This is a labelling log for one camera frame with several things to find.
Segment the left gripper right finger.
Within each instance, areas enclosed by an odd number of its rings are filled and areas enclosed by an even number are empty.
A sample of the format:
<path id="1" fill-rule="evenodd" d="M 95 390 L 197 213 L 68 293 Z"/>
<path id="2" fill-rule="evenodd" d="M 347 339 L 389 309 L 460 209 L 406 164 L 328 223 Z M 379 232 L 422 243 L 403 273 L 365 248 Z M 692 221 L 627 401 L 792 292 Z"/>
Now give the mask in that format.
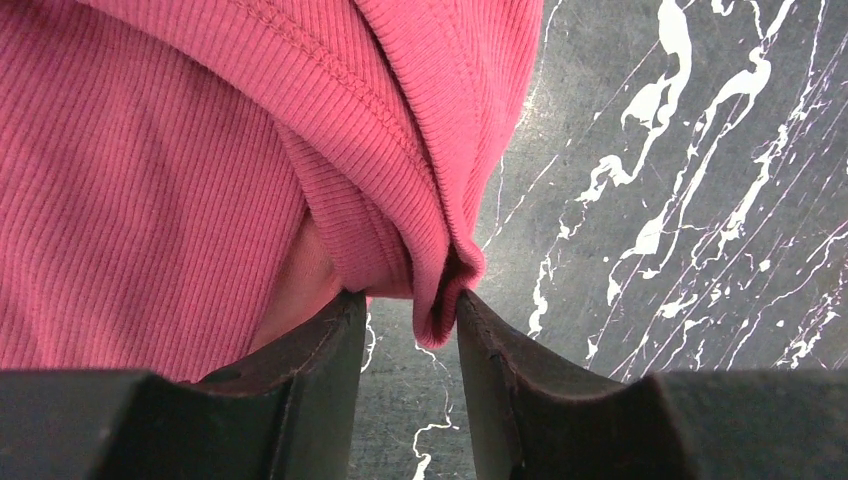
<path id="1" fill-rule="evenodd" d="M 478 478 L 696 478 L 658 380 L 593 373 L 471 291 L 457 301 L 456 327 Z"/>

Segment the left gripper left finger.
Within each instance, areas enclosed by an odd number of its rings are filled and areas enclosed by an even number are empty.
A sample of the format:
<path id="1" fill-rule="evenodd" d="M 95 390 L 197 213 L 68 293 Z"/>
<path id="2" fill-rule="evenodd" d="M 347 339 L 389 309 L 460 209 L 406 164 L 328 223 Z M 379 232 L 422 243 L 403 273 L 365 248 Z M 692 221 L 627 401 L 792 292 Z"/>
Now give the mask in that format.
<path id="1" fill-rule="evenodd" d="M 196 383 L 144 378 L 97 479 L 342 479 L 366 302 L 338 295 L 312 319 Z"/>

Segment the maroon garment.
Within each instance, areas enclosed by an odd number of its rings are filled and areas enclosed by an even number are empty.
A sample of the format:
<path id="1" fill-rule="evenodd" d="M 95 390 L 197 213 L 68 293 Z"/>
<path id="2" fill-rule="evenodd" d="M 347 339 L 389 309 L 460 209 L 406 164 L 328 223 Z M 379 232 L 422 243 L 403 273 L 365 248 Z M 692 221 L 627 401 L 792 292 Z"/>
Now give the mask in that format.
<path id="1" fill-rule="evenodd" d="M 309 212 L 342 290 L 443 345 L 539 1 L 5 1 L 1 366 L 197 380 Z"/>

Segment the coral pink t-shirt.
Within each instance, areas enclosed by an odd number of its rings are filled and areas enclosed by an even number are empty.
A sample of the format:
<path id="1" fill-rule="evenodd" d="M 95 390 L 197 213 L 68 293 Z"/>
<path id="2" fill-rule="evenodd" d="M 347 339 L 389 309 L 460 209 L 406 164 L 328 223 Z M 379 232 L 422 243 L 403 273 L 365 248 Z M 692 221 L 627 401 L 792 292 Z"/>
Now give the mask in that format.
<path id="1" fill-rule="evenodd" d="M 312 318 L 342 290 L 342 281 L 307 212 L 283 262 L 249 352 L 263 348 Z"/>

